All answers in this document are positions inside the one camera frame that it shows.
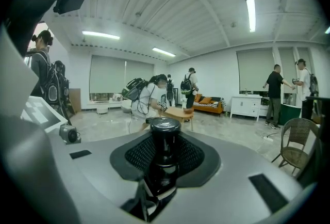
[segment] wicker chair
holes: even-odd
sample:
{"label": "wicker chair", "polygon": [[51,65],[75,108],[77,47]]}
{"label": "wicker chair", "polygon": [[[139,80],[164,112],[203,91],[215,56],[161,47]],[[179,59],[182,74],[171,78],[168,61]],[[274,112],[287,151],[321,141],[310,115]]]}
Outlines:
{"label": "wicker chair", "polygon": [[[288,144],[283,147],[283,136],[286,131],[290,129],[290,135]],[[304,152],[306,141],[309,135],[309,132],[312,131],[316,136],[318,134],[318,127],[312,121],[303,118],[295,118],[289,120],[282,129],[282,139],[280,154],[272,160],[274,162],[280,155],[283,158],[283,161],[279,164],[279,167],[290,164],[294,167],[292,174],[296,168],[303,168],[308,161],[308,154]],[[303,145],[302,149],[289,146],[290,142],[296,142]]]}

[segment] gray pants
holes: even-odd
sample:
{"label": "gray pants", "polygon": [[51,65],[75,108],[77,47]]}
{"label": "gray pants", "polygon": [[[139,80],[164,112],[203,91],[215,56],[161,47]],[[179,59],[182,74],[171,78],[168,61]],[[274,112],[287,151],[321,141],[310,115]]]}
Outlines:
{"label": "gray pants", "polygon": [[268,112],[267,112],[267,117],[266,117],[266,122],[270,122],[270,118],[273,114],[273,124],[277,126],[278,123],[278,115],[281,109],[281,99],[280,98],[270,98],[269,99],[269,107],[268,107]]}

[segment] black mesh panel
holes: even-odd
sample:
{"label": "black mesh panel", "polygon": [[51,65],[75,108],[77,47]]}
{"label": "black mesh panel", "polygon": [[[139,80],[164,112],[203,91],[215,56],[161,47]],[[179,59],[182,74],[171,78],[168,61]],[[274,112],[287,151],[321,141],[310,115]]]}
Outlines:
{"label": "black mesh panel", "polygon": [[179,176],[182,176],[201,165],[205,155],[201,148],[181,136],[178,137],[178,142]]}
{"label": "black mesh panel", "polygon": [[129,149],[125,153],[125,158],[134,167],[146,172],[150,163],[154,159],[156,154],[155,144],[152,137],[145,139],[135,147]]}

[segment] striped cushion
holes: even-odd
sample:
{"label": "striped cushion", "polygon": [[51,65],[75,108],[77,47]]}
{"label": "striped cushion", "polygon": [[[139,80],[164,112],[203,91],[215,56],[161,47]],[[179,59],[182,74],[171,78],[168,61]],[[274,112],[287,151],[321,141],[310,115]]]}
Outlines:
{"label": "striped cushion", "polygon": [[200,104],[200,103],[197,103],[197,102],[194,102],[194,106],[211,106],[213,108],[217,108],[218,105],[214,105],[214,104]]}

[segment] wooden table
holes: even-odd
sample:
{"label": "wooden table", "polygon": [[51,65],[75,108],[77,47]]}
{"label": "wooden table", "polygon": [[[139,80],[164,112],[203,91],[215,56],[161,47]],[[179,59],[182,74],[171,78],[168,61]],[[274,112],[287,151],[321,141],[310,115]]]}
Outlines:
{"label": "wooden table", "polygon": [[159,111],[159,116],[164,116],[164,117],[176,119],[176,120],[180,121],[181,127],[183,127],[183,124],[184,124],[185,120],[190,119],[191,130],[192,131],[194,130],[193,125],[192,125],[192,118],[194,117],[194,112],[190,113],[190,114],[186,114],[186,113],[184,113],[182,108],[177,108],[177,107],[170,106],[166,110],[166,112]]}

